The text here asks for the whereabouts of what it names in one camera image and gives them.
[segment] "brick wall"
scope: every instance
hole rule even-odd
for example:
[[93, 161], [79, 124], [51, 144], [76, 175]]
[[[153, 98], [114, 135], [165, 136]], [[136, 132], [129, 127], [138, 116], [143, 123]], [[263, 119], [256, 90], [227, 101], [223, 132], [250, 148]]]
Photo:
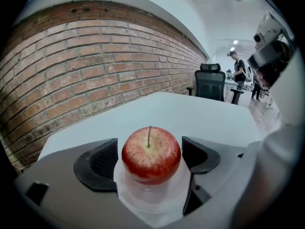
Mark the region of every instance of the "brick wall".
[[171, 25], [99, 1], [62, 4], [13, 30], [0, 61], [1, 142], [18, 172], [69, 125], [156, 92], [186, 94], [202, 52]]

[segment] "black t-shirt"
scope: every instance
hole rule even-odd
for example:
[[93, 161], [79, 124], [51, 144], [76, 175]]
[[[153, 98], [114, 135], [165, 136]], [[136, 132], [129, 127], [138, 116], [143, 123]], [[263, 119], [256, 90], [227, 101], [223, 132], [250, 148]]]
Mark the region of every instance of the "black t-shirt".
[[[245, 71], [244, 62], [241, 59], [236, 60], [236, 62], [234, 64], [235, 72], [239, 71], [239, 68], [241, 68], [241, 67], [243, 68], [243, 71]], [[245, 80], [246, 80], [246, 76], [244, 75], [244, 73], [241, 73], [241, 74], [235, 76], [236, 82], [244, 82]]]

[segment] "person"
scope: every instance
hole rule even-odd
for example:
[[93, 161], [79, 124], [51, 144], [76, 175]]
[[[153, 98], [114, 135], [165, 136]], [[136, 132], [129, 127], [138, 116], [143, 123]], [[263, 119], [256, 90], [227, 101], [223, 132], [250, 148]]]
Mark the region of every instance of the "person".
[[259, 86], [257, 78], [255, 76], [253, 77], [253, 82], [254, 82], [254, 89], [252, 90], [251, 100], [254, 100], [254, 95], [256, 93], [256, 100], [259, 101], [258, 97], [259, 97], [259, 93], [261, 92], [261, 87]]
[[[244, 86], [244, 82], [246, 80], [246, 76], [244, 75], [244, 62], [239, 59], [237, 53], [235, 51], [230, 51], [229, 55], [232, 59], [235, 60], [234, 70], [235, 72], [229, 75], [229, 78], [234, 78], [234, 80], [238, 83], [237, 89], [242, 90]], [[238, 101], [240, 98], [240, 94], [237, 94], [236, 99], [233, 104], [238, 105]]]

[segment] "apple stem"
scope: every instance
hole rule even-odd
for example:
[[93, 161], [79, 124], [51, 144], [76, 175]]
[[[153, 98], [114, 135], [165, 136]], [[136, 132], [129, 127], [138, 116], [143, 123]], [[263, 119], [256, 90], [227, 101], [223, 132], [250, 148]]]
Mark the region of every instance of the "apple stem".
[[149, 127], [149, 131], [148, 131], [147, 148], [150, 148], [150, 147], [151, 147], [151, 145], [149, 144], [149, 137], [150, 137], [150, 135], [151, 135], [151, 128], [152, 128], [152, 126]]

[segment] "black office chair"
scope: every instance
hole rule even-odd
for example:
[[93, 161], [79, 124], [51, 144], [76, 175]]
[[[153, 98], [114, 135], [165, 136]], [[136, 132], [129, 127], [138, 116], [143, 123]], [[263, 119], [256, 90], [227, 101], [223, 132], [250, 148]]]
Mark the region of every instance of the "black office chair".
[[[218, 101], [224, 101], [225, 73], [220, 71], [220, 65], [204, 64], [200, 65], [200, 70], [195, 71], [196, 97], [203, 97]], [[192, 95], [192, 87], [187, 87], [189, 95]]]

